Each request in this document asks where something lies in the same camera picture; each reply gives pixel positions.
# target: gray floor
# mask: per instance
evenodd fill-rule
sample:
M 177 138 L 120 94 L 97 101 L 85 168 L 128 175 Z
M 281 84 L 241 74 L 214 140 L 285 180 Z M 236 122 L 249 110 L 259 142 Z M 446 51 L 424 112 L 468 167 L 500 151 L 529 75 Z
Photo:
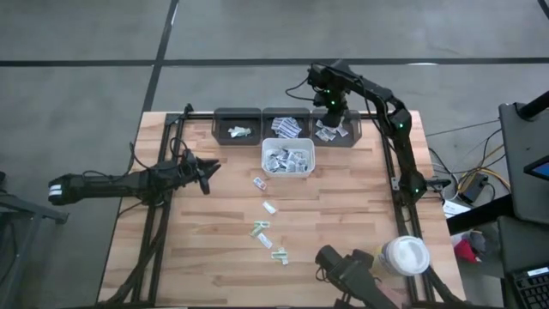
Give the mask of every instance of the gray floor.
M 169 2 L 4 0 L 0 60 L 153 59 Z M 548 30 L 533 0 L 182 0 L 166 58 L 549 57 Z M 530 101 L 547 90 L 549 64 L 353 69 L 420 110 L 425 132 L 433 133 L 496 119 L 502 103 Z M 61 174 L 121 173 L 151 70 L 0 68 L 0 170 L 9 174 L 8 190 L 47 204 L 46 184 Z M 305 75 L 299 66 L 164 68 L 153 110 L 177 111 L 186 103 L 201 111 L 307 106 L 283 92 Z M 350 101 L 363 109 L 358 96 Z M 468 169 L 482 149 L 464 155 L 497 128 L 428 142 L 450 168 Z M 489 148 L 500 143 L 496 137 Z M 494 169 L 506 175 L 504 162 Z M 116 199 L 87 200 L 65 208 L 65 226 L 45 222 L 27 267 L 22 308 L 93 304 L 117 208 Z M 501 305 L 497 279 L 466 264 L 461 272 L 468 299 Z

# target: black tray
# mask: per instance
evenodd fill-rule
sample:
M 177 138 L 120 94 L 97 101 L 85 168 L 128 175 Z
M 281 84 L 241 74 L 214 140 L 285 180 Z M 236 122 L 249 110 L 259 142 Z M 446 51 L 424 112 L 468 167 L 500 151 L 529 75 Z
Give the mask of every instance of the black tray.
M 298 138 L 311 138 L 311 111 L 307 108 L 268 107 L 263 109 L 262 126 L 263 138 L 278 137 L 271 129 L 273 120 L 278 117 L 292 117 L 298 122 L 301 132 Z
M 315 109 L 311 114 L 311 139 L 316 146 L 320 147 L 352 147 L 362 137 L 362 126 L 360 125 L 360 113 L 354 110 L 345 111 L 343 114 L 344 119 L 341 122 L 343 129 L 347 130 L 349 134 L 341 137 L 339 133 L 333 141 L 323 141 L 316 135 L 320 130 L 316 123 L 318 119 L 322 119 L 326 114 L 326 109 Z
M 248 136 L 231 137 L 229 129 L 235 126 L 250 128 Z M 259 108 L 227 108 L 214 111 L 212 136 L 219 145 L 257 145 L 261 141 L 261 110 Z

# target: white box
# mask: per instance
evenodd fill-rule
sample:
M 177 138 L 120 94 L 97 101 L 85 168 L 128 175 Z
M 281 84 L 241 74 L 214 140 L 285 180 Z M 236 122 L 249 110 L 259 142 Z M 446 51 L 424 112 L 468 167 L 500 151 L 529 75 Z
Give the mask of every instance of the white box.
M 304 173 L 272 173 L 265 167 L 267 151 L 270 149 L 284 148 L 287 150 L 298 150 L 305 153 L 305 158 L 309 162 L 307 172 Z M 310 138 L 265 138 L 261 146 L 261 167 L 269 177 L 286 178 L 307 178 L 315 169 L 315 143 Z

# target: robotic arm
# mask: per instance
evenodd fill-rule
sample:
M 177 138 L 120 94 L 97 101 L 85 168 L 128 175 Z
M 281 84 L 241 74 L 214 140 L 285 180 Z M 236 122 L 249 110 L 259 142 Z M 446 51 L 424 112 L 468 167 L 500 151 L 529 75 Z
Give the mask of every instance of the robotic arm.
M 313 105 L 328 108 L 328 113 L 322 119 L 327 126 L 339 125 L 344 111 L 348 109 L 346 94 L 351 91 L 365 98 L 368 111 L 370 111 L 368 100 L 376 106 L 379 127 L 374 124 L 382 136 L 393 141 L 401 169 L 400 190 L 397 198 L 402 205 L 416 203 L 427 191 L 427 185 L 423 175 L 418 172 L 413 158 L 409 137 L 412 116 L 404 103 L 398 100 L 389 89 L 352 72 L 342 60 L 337 60 L 331 65 L 313 64 L 309 69 L 307 82 L 317 92 Z M 395 108 L 393 112 L 389 112 L 389 104 Z
M 208 179 L 220 168 L 218 160 L 202 160 L 185 149 L 181 161 L 163 161 L 144 171 L 121 176 L 65 174 L 50 181 L 53 205 L 76 203 L 90 197 L 137 197 L 148 206 L 164 201 L 164 192 L 198 182 L 209 194 Z

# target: wooden table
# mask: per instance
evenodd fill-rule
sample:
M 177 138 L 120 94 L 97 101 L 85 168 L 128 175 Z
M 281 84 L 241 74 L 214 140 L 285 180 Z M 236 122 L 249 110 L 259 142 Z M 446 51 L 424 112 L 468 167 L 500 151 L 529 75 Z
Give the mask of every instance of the wooden table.
M 419 113 L 411 113 L 415 160 L 429 178 L 425 133 Z M 143 114 L 136 155 L 146 165 L 157 161 L 165 116 Z M 363 136 L 352 148 L 316 148 L 317 167 L 308 179 L 267 179 L 261 146 L 221 147 L 210 126 L 210 120 L 185 122 L 189 148 L 203 159 L 219 159 L 222 167 L 210 179 L 210 195 L 194 184 L 174 195 L 157 306 L 332 306 L 341 292 L 315 279 L 318 250 L 332 245 L 341 255 L 355 248 L 372 252 L 398 236 L 381 137 L 371 121 L 362 120 Z M 253 185 L 257 176 L 265 179 L 266 191 Z M 265 200 L 279 210 L 275 215 L 263 208 Z M 125 198 L 122 209 L 135 202 Z M 417 206 L 435 271 L 465 299 L 440 202 L 422 199 Z M 146 213 L 141 206 L 118 220 L 100 300 L 108 299 L 136 265 Z M 272 250 L 250 237 L 256 220 L 271 222 L 265 234 Z M 288 251 L 288 266 L 270 257 L 279 246 Z M 401 278 L 384 283 L 406 293 Z M 147 279 L 142 291 L 146 298 Z

